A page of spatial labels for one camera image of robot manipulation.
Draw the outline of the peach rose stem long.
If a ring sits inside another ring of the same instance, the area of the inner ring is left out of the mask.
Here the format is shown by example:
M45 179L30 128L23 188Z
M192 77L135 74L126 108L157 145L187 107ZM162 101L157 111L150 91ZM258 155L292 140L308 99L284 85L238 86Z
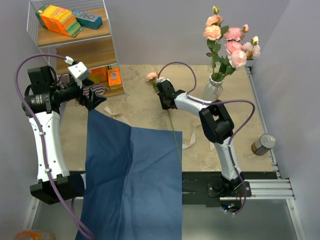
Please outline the peach rose stem long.
M158 71L155 71L155 72L149 73L147 75L147 77L146 77L146 81L152 83L153 90L155 91L155 93L157 95L160 94L160 91L159 91L159 89L157 87L158 80L163 79L162 77L158 78L158 76L159 76ZM169 117L169 122L170 122L171 130L172 130L172 133L173 133L175 145L176 145L178 158L179 158L180 164L182 164L182 155L181 155L181 151L180 151L180 148L179 148L178 139L177 139L177 135L176 135L176 131L175 131L174 125L173 125L172 117L171 117L171 114L170 114L169 110L166 110L166 112L167 112L167 115Z

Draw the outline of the peach rose stem short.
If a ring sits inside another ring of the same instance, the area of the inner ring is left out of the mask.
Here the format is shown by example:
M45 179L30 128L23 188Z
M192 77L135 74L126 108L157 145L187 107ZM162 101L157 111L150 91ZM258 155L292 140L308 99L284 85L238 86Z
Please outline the peach rose stem short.
M221 82L224 79L224 73L220 70L215 72L216 63L219 63L222 59L218 52L221 49L221 44L219 43L223 34L227 32L228 26L221 27L223 22L223 17L219 15L220 8L216 5L212 7L212 16L209 16L205 23L205 29L203 32L203 38L206 40L209 53L206 55L211 57L211 67L212 74L211 79L215 82Z

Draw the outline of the pink rose stem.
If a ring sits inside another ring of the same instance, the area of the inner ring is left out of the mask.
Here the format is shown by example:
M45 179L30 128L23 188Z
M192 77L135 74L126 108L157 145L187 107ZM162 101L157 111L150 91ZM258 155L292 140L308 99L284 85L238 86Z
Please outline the pink rose stem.
M213 57L214 63L220 63L218 72L211 75L215 82L222 82L226 76L233 74L247 63L247 54L240 41L249 30L249 25L245 24L242 28L231 27L224 34L223 37L227 40L225 44L227 56L215 54Z
M247 61L255 60L261 54L259 37L254 36L250 42L241 44L237 41L230 41L226 44L228 61L231 67L238 69L247 64Z

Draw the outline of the blue wrapping paper sheet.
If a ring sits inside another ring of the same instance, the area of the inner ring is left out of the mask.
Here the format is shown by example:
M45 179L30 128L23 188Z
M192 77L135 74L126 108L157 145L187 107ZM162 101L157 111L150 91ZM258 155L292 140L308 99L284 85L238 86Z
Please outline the blue wrapping paper sheet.
M182 238L182 141L90 111L81 221L95 239Z

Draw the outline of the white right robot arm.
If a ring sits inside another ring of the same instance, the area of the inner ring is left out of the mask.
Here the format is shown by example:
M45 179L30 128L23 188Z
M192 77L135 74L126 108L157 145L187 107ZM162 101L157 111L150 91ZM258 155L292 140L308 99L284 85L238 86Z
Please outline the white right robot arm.
M223 192L230 197L240 190L244 179L237 163L232 136L234 123L224 104L193 97L183 90L175 90L169 79L156 81L158 96L164 110L184 110L199 117L205 137L214 144L221 164Z

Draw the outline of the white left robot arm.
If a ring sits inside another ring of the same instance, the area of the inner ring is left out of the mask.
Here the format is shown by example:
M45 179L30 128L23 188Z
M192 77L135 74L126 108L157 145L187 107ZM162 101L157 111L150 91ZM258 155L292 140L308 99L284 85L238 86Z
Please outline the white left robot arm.
M68 71L69 82L59 83L51 66L30 69L27 72L30 85L24 92L26 103L22 108L33 130L38 161L37 183L29 189L33 197L48 205L85 193L83 175L70 173L63 156L62 104L77 100L91 111L106 100L93 88L94 83L89 80L91 71L83 62L72 63Z

